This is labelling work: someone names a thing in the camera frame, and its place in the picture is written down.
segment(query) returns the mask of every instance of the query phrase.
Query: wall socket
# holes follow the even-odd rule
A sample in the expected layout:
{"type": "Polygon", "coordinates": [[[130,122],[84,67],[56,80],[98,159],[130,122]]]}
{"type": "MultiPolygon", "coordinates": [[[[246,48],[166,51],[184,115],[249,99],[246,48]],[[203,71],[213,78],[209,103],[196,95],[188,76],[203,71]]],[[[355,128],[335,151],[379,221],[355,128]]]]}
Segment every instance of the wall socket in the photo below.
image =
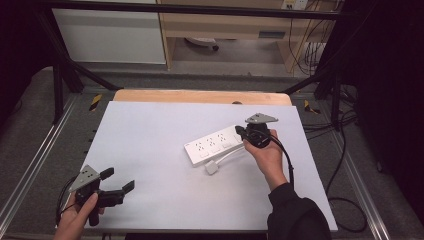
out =
{"type": "Polygon", "coordinates": [[[184,145],[193,167],[218,159],[241,146],[243,141],[236,133],[235,125],[211,133],[184,145]]]}
{"type": "Polygon", "coordinates": [[[305,10],[308,0],[284,0],[282,9],[305,10]]]}

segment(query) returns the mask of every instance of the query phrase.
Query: white table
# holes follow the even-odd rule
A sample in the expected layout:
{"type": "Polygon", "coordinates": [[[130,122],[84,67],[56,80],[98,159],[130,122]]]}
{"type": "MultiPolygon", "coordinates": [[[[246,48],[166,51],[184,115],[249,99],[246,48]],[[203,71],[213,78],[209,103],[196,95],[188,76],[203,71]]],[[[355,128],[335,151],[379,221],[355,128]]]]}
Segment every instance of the white table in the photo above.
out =
{"type": "MultiPolygon", "coordinates": [[[[330,226],[337,225],[295,107],[206,103],[110,102],[85,164],[115,174],[103,190],[135,180],[124,204],[106,209],[94,230],[107,232],[266,231],[272,211],[269,188],[253,157],[239,151],[210,176],[193,168],[184,144],[261,112],[277,117],[294,166],[295,190],[314,200],[330,226]]],[[[288,177],[287,163],[284,162],[288,177]]]]}

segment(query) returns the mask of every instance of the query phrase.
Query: person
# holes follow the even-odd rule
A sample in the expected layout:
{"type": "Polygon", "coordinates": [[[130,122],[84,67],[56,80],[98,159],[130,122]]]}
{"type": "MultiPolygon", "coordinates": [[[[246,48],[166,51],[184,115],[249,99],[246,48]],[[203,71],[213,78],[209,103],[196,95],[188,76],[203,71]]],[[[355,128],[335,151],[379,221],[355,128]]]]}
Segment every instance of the person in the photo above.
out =
{"type": "MultiPolygon", "coordinates": [[[[277,132],[271,134],[278,138],[277,132]]],[[[271,142],[265,148],[256,148],[243,140],[246,150],[253,155],[265,176],[271,193],[269,199],[273,207],[268,217],[269,240],[327,240],[331,239],[327,220],[312,200],[300,198],[288,183],[283,172],[283,153],[281,148],[271,142]]],[[[78,211],[77,206],[66,210],[56,231],[54,239],[79,239],[88,215],[96,205],[97,194],[94,193],[78,211]]],[[[71,195],[67,206],[75,203],[71,195]]]]}
{"type": "MultiPolygon", "coordinates": [[[[274,129],[270,131],[278,138],[274,129]]],[[[288,183],[283,172],[282,149],[272,141],[262,149],[254,147],[247,140],[243,140],[243,143],[255,158],[271,190],[269,200],[273,210],[267,222],[268,239],[331,239],[327,220],[315,202],[300,198],[288,183]]]]}

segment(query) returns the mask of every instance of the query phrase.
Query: white power strip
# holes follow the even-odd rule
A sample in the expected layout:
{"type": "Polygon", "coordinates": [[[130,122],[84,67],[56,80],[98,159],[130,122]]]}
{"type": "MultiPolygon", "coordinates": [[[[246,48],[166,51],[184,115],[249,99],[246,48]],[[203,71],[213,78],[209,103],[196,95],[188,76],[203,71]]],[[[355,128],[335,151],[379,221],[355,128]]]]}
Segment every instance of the white power strip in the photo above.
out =
{"type": "Polygon", "coordinates": [[[193,167],[229,153],[243,144],[235,125],[211,133],[184,145],[193,167]]]}

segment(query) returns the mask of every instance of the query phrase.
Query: hand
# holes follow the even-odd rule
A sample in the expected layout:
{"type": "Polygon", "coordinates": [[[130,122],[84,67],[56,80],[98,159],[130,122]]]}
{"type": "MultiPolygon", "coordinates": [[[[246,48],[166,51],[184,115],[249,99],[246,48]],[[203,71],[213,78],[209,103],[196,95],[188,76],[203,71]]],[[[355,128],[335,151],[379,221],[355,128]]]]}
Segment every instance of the hand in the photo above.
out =
{"type": "MultiPolygon", "coordinates": [[[[277,131],[270,129],[271,135],[278,138],[277,131]]],[[[259,169],[265,175],[269,189],[272,191],[281,184],[287,183],[283,173],[283,152],[281,148],[271,141],[264,148],[257,148],[246,139],[243,140],[246,150],[253,155],[259,169]]]]}
{"type": "MultiPolygon", "coordinates": [[[[96,206],[98,197],[97,193],[93,193],[82,208],[80,208],[75,204],[75,192],[72,193],[66,207],[72,206],[73,204],[75,205],[69,207],[69,209],[63,212],[62,219],[60,220],[54,239],[80,239],[85,223],[87,222],[88,215],[96,206]]],[[[99,210],[100,214],[103,214],[103,212],[104,209],[99,210]]]]}

